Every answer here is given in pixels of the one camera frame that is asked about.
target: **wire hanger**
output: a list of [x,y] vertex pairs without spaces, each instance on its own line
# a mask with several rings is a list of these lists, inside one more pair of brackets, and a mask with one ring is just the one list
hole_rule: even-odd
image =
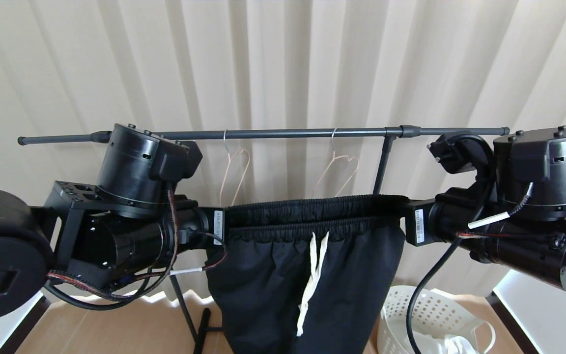
[[337,197],[338,195],[340,195],[340,192],[342,192],[342,190],[344,189],[344,187],[346,187],[346,185],[347,185],[348,182],[353,178],[353,176],[355,175],[355,173],[357,173],[357,169],[359,169],[359,167],[360,167],[360,160],[359,160],[359,158],[357,158],[357,157],[355,157],[355,156],[350,157],[349,155],[339,155],[339,156],[336,157],[336,155],[335,155],[335,145],[333,145],[333,137],[335,136],[335,131],[336,131],[336,130],[337,130],[337,128],[334,128],[334,129],[333,129],[333,133],[331,134],[331,147],[333,148],[333,157],[332,157],[330,163],[329,163],[329,164],[326,166],[326,168],[324,169],[323,174],[322,174],[322,175],[320,176],[320,178],[318,179],[318,182],[316,183],[316,186],[314,187],[314,190],[313,190],[312,193],[311,193],[311,197],[312,197],[312,198],[313,198],[314,195],[316,194],[316,189],[318,188],[320,182],[322,182],[322,180],[324,179],[324,175],[326,175],[326,171],[329,170],[329,168],[333,165],[333,163],[334,163],[336,160],[346,158],[346,161],[347,161],[348,163],[350,163],[352,160],[355,160],[356,166],[355,166],[355,170],[353,171],[353,173],[351,173],[351,175],[348,177],[348,179],[346,179],[346,182],[344,182],[344,184],[342,184],[342,187],[340,187],[340,190],[339,190],[337,193],[335,193],[335,196],[334,196],[334,197]]
[[222,207],[222,193],[224,191],[224,186],[226,184],[226,177],[228,177],[228,169],[231,167],[231,162],[233,162],[233,159],[236,157],[236,155],[239,153],[240,155],[243,153],[246,153],[247,157],[248,157],[248,163],[246,164],[246,167],[244,168],[243,172],[242,172],[242,179],[240,179],[240,183],[237,185],[237,189],[235,190],[235,195],[233,196],[233,200],[231,201],[230,207],[233,206],[235,204],[235,199],[237,199],[237,194],[240,191],[240,188],[242,187],[242,183],[244,180],[244,177],[246,175],[246,172],[248,170],[248,167],[250,166],[250,152],[248,150],[245,150],[245,148],[243,148],[242,150],[236,150],[232,155],[230,150],[228,150],[228,146],[226,145],[226,132],[228,130],[224,131],[224,135],[222,137],[222,140],[224,142],[224,148],[226,148],[226,154],[228,156],[228,163],[226,165],[226,171],[224,172],[224,179],[222,180],[222,187],[220,187],[220,195],[218,197],[218,204],[220,204],[220,206]]

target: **curtain fold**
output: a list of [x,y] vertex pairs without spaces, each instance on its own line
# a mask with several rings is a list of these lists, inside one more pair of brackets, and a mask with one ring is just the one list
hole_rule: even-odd
[[[94,183],[104,146],[20,147],[16,137],[116,122],[159,131],[566,124],[566,0],[0,1],[0,189],[40,205],[55,179]],[[395,142],[382,193],[428,199],[471,183],[434,163],[433,139]],[[372,190],[381,144],[334,139],[338,155],[360,159],[342,195]],[[199,145],[200,168],[178,191],[216,206],[226,149]],[[329,139],[226,145],[251,154],[236,204],[310,197],[332,155]],[[234,159],[223,204],[245,163]],[[335,195],[353,169],[336,162],[316,197]],[[418,282],[446,247],[407,245],[396,281]],[[176,267],[203,260],[181,255]],[[429,286],[485,295],[505,273],[458,251]],[[204,275],[184,282],[208,294]]]

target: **basket handle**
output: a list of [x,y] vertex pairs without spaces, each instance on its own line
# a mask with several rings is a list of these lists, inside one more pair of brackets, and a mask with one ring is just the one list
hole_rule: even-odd
[[480,325],[483,325],[483,324],[488,325],[488,328],[490,328],[490,343],[489,343],[488,347],[486,347],[486,349],[483,350],[483,354],[486,354],[487,352],[489,352],[492,349],[492,346],[495,345],[495,340],[497,338],[497,335],[495,334],[495,329],[494,329],[494,327],[492,327],[490,322],[481,321]]

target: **dark baseboard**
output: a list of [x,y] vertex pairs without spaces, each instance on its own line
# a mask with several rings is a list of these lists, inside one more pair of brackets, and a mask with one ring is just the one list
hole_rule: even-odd
[[497,294],[495,294],[495,292],[490,293],[490,295],[486,296],[486,300],[497,316],[499,316],[499,319],[503,322],[510,334],[512,334],[514,341],[517,342],[521,350],[523,350],[525,354],[539,354],[523,329],[521,329],[517,321],[510,314],[508,309],[506,309],[506,306],[499,300]]
[[32,331],[38,320],[40,320],[45,311],[47,311],[49,305],[49,300],[47,300],[45,296],[41,297],[28,312],[28,315],[25,316],[16,329],[14,329],[14,332],[10,334],[6,343],[1,346],[0,354],[14,354],[28,336],[29,332]]

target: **hanger hook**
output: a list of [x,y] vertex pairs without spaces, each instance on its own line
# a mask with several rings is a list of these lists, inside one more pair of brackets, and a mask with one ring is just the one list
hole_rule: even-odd
[[230,150],[228,150],[228,146],[226,145],[226,132],[227,131],[228,131],[228,129],[224,131],[224,135],[222,136],[222,141],[224,142],[224,147],[226,148],[226,152],[230,155],[231,152],[230,152]]
[[333,137],[335,136],[335,131],[337,128],[333,128],[333,132],[331,133],[331,147],[333,148],[333,153],[335,154],[335,145],[333,145]]

